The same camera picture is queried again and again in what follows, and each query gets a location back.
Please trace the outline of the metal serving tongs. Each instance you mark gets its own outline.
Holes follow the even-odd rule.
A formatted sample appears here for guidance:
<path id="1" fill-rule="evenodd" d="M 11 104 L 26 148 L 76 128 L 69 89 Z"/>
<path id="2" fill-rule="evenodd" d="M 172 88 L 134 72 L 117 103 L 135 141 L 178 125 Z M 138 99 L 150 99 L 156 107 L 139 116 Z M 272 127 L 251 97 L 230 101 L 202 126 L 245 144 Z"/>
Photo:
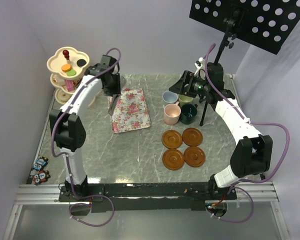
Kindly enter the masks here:
<path id="1" fill-rule="evenodd" d="M 109 108 L 108 108 L 108 114 L 112 116 L 114 114 L 115 107 L 117 105 L 117 101 L 119 99 L 119 94 L 114 94 L 113 96 L 109 96 Z"/>

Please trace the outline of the black toy cookie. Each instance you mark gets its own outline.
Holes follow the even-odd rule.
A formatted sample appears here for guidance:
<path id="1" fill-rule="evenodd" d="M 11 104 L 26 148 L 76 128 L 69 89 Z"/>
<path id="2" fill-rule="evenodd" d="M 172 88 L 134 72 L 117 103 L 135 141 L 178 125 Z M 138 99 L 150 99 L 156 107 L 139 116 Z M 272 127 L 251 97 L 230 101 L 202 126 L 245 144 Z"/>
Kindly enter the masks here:
<path id="1" fill-rule="evenodd" d="M 83 66 L 85 66 L 86 65 L 86 60 L 85 59 L 79 59 L 79 60 L 77 60 L 77 62 L 76 62 L 76 64 L 77 64 L 77 66 L 78 67 L 83 67 Z"/>

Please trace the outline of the green toy macaron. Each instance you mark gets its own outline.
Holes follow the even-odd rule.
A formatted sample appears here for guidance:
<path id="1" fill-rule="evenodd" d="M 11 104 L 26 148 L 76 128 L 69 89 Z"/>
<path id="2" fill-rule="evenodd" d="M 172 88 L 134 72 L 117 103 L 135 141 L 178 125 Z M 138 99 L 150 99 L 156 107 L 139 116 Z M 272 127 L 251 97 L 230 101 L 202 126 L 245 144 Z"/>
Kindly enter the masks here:
<path id="1" fill-rule="evenodd" d="M 73 68 L 71 70 L 69 70 L 69 71 L 66 72 L 66 75 L 68 77 L 75 76 L 76 74 L 77 74 L 77 72 Z"/>

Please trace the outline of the pink toy popsicle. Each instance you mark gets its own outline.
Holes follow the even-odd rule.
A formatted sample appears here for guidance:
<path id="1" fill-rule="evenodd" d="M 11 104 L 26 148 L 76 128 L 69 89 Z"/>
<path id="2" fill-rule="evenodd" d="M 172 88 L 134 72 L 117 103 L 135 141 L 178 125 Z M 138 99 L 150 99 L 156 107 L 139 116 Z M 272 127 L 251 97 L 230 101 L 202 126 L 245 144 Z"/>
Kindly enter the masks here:
<path id="1" fill-rule="evenodd" d="M 75 82 L 73 80 L 64 80 L 65 86 L 68 92 L 73 92 L 75 90 Z"/>

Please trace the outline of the orange toy macaron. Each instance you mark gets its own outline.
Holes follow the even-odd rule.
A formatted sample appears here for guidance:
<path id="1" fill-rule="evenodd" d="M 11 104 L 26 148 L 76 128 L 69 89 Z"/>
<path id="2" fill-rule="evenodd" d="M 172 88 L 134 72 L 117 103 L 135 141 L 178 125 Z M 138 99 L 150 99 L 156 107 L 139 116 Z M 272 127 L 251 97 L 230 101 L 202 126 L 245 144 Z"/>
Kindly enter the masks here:
<path id="1" fill-rule="evenodd" d="M 68 71 L 70 71 L 72 69 L 72 66 L 69 64 L 69 63 L 67 63 L 67 64 L 64 64 L 62 67 L 61 67 L 61 70 L 63 71 L 63 72 L 68 72 Z"/>

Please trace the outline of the white toy donut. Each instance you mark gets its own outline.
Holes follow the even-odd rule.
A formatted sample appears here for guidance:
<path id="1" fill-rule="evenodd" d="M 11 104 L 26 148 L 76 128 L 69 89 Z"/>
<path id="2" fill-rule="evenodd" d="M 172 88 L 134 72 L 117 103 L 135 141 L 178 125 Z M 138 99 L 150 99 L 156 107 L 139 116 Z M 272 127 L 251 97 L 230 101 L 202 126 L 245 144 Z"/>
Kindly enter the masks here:
<path id="1" fill-rule="evenodd" d="M 70 98 L 70 96 L 69 96 L 68 94 L 64 93 L 64 92 L 60 92 L 60 93 L 58 94 L 58 97 L 59 97 L 59 99 L 60 99 L 61 101 L 63 101 L 63 102 L 68 101 L 69 98 Z"/>

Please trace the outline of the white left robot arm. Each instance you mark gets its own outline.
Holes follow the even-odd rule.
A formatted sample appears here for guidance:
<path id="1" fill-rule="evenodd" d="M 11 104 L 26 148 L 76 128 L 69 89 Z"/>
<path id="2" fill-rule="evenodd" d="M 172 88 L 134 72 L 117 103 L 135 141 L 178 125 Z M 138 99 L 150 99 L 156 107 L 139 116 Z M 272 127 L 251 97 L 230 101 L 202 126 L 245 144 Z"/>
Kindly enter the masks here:
<path id="1" fill-rule="evenodd" d="M 86 141 L 86 130 L 81 115 L 95 95 L 102 90 L 113 97 L 121 93 L 119 60 L 108 54 L 101 57 L 100 63 L 88 68 L 72 97 L 58 110 L 49 114 L 51 148 L 54 157 L 62 156 L 66 169 L 64 186 L 77 201 L 89 197 L 88 176 L 83 166 L 82 146 Z"/>

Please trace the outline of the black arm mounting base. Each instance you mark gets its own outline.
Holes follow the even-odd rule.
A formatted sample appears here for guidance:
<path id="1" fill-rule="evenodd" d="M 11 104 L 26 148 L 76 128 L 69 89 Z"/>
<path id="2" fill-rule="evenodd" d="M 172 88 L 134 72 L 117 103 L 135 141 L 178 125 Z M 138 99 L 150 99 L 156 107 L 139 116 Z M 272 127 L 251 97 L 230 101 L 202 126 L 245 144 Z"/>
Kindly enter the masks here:
<path id="1" fill-rule="evenodd" d="M 111 199 L 116 211 L 179 210 L 204 211 L 207 202 L 236 200 L 237 194 L 229 187 L 218 188 L 208 182 L 166 183 L 91 183 L 87 196 L 75 198 L 70 189 L 62 187 L 58 201 L 61 203 L 88 203 L 92 213 L 112 210 Z"/>

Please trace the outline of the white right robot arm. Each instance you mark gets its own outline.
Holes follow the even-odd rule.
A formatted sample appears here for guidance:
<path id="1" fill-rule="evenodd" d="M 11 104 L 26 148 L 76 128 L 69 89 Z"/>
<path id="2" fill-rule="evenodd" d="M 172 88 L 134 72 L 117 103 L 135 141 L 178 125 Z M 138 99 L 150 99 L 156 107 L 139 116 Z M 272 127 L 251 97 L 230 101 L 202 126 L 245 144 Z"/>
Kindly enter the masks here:
<path id="1" fill-rule="evenodd" d="M 184 71 L 169 91 L 191 98 L 199 96 L 200 102 L 210 105 L 222 118 L 235 140 L 229 165 L 211 177 L 213 184 L 209 185 L 208 193 L 217 200 L 226 193 L 227 187 L 269 170 L 273 140 L 250 123 L 234 94 L 224 88 L 224 71 L 220 64 L 205 64 L 204 59 L 199 58 L 195 67 L 195 72 Z"/>

